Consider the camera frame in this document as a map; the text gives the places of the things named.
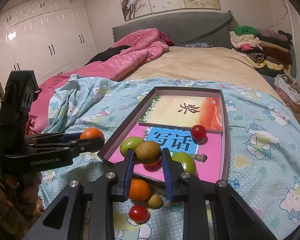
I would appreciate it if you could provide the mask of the person's hand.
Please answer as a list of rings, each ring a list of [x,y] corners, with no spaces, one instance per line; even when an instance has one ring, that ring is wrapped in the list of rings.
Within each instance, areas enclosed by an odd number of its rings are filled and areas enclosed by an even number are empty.
[[[6,175],[0,178],[0,204],[15,208],[26,220],[34,217],[39,203],[38,190],[42,183],[42,174],[34,172],[26,175],[27,183],[22,182],[23,176]]]

